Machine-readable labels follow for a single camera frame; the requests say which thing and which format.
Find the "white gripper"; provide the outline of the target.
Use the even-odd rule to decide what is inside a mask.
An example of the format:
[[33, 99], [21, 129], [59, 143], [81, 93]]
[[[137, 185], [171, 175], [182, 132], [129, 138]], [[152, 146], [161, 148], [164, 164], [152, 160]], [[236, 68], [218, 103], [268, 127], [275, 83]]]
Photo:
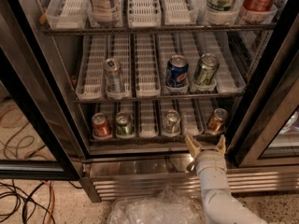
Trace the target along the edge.
[[200, 173], [205, 169], [227, 171], [226, 160], [224, 158], [226, 152], [226, 138], [223, 134], [220, 136], [215, 150], [202, 151], [203, 146], [188, 133], [185, 135], [185, 143], [191, 156], [194, 158], [192, 162], [187, 165], [189, 172]]

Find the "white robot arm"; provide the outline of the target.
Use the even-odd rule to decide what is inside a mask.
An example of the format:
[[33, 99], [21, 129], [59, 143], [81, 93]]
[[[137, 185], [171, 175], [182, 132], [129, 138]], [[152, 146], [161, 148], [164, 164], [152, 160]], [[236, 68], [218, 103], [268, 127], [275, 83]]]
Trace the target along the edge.
[[200, 180], [206, 224], [267, 224], [232, 196], [224, 157], [225, 141], [222, 134], [213, 149], [204, 149], [190, 134], [185, 135], [186, 146]]

